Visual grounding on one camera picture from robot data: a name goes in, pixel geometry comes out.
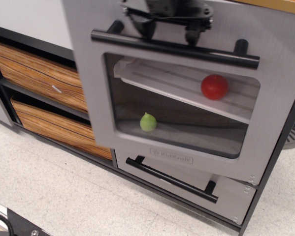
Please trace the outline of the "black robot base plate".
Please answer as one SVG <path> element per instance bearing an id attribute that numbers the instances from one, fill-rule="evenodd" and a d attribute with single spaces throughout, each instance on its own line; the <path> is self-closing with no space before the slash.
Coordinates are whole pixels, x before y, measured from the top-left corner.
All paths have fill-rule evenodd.
<path id="1" fill-rule="evenodd" d="M 50 236 L 48 232 L 7 208 L 7 219 L 17 236 Z"/>

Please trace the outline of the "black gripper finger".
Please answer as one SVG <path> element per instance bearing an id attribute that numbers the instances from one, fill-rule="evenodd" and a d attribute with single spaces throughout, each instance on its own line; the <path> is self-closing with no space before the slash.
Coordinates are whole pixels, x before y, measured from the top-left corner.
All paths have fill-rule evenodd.
<path id="1" fill-rule="evenodd" d="M 186 26 L 185 39 L 189 45 L 196 45 L 202 32 L 201 23 L 189 23 Z"/>
<path id="2" fill-rule="evenodd" d="M 139 15 L 130 15 L 129 18 L 136 30 L 146 39 L 152 39 L 155 29 L 156 21 L 154 19 L 146 18 Z"/>

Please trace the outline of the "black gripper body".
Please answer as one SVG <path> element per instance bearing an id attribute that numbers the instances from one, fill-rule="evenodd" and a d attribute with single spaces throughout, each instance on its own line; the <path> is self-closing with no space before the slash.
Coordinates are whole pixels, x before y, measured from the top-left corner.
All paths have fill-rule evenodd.
<path id="1" fill-rule="evenodd" d="M 213 24 L 213 7 L 202 0 L 121 0 L 120 6 L 137 28 L 157 21 L 205 30 Z"/>

